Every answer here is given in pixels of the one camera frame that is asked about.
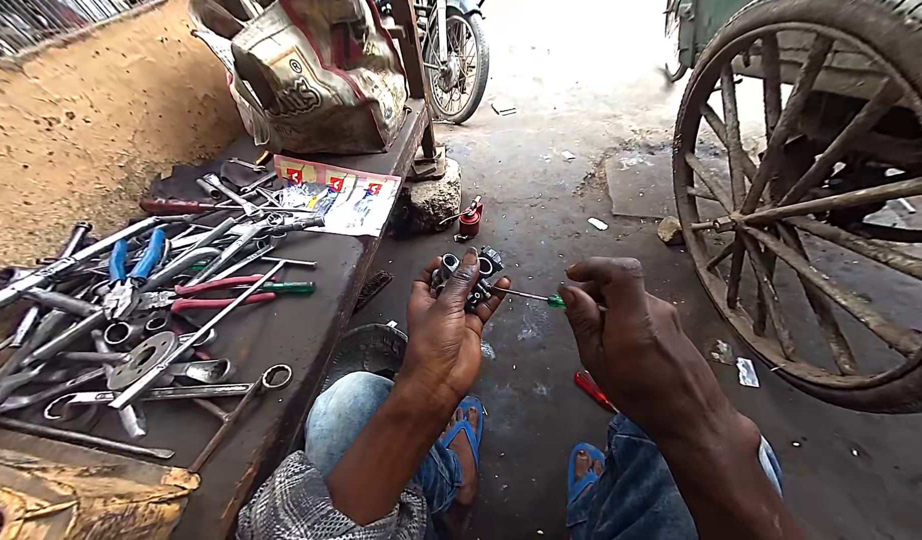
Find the sleeve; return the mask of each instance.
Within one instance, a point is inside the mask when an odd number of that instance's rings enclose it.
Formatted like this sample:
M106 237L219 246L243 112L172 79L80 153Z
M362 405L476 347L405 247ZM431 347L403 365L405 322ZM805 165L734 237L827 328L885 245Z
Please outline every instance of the sleeve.
M427 503L414 483L401 493L387 516L364 526L334 508L321 473L303 451L281 462L237 520L238 540L420 540Z

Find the sack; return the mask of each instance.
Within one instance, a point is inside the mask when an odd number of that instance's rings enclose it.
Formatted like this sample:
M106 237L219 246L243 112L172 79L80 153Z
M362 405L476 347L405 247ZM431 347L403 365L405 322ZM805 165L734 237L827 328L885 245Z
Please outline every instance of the sack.
M298 154L383 152L406 116L404 70L369 0L278 0L242 23L192 0L254 143Z

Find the concrete floor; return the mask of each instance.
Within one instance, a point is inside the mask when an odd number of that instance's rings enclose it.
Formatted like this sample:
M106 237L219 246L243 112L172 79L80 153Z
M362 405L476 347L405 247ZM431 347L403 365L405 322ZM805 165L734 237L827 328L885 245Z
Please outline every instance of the concrete floor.
M659 0L571 8L549 0L487 2L487 96L465 125L439 126L440 142L462 166L465 200L484 196L476 242L502 251L514 288L549 294L564 268L582 258L636 257L647 289L676 302L701 351L721 339L752 358L707 299L683 248L655 237L683 90L683 83L665 85L657 71L666 51L663 8ZM498 116L493 101L514 104L518 113ZM577 157L565 160L564 150ZM614 195L648 197L646 210L613 216L605 158L638 153L655 156L638 169L647 179ZM590 216L610 227L591 227ZM410 281L423 264L462 252L453 232L385 240L375 267L395 279L351 325L403 323ZM581 440L603 445L610 415L574 386L580 364L562 313L505 301L485 339L496 358L484 361L474 387L488 417L467 537L563 537L567 453ZM922 414L840 409L792 389L759 363L760 388L740 386L731 367L711 369L774 445L785 500L810 537L922 538Z

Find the carburetor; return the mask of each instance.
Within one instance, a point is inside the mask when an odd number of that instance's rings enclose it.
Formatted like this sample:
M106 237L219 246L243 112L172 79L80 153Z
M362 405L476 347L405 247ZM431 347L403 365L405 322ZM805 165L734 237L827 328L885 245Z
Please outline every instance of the carburetor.
M477 256L478 270L480 276L474 288L467 294L467 301L464 305L465 312L474 313L477 305L491 297L491 284L488 278L504 270L504 264L501 261L501 253L491 246L484 246ZM454 271L458 269L461 260L452 252L446 252L441 256L441 266L431 273L431 289L435 294L441 295L444 285L450 279Z

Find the blue jeans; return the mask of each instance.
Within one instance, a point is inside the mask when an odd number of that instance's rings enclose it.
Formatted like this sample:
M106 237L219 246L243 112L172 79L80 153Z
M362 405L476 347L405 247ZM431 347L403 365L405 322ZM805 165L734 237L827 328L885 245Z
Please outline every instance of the blue jeans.
M393 386L380 375L357 372L345 375L314 401L307 418L305 452L322 476L337 465ZM697 538L694 521L658 448L622 414L608 427L605 458L601 477L567 506L571 538ZM763 438L758 458L780 493L778 460ZM414 481L423 488L432 515L446 510L461 485L457 455L435 441Z

